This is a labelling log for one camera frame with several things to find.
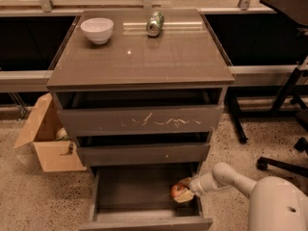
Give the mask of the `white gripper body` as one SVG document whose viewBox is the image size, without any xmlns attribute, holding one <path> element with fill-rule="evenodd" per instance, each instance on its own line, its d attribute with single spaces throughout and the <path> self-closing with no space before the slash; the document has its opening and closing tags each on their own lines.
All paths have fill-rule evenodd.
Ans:
<svg viewBox="0 0 308 231">
<path fill-rule="evenodd" d="M 211 173 L 195 175 L 190 182 L 190 191 L 198 196 L 213 189 L 213 175 Z"/>
</svg>

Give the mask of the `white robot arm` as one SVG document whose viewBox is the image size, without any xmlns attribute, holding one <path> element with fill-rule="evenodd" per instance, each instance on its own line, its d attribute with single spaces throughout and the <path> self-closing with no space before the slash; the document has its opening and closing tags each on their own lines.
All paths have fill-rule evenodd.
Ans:
<svg viewBox="0 0 308 231">
<path fill-rule="evenodd" d="M 171 187 L 170 195 L 183 203 L 229 188 L 249 200 L 248 231 L 308 231 L 308 196 L 276 176 L 255 181 L 226 163 L 217 163 L 210 172 L 180 180 Z"/>
</svg>

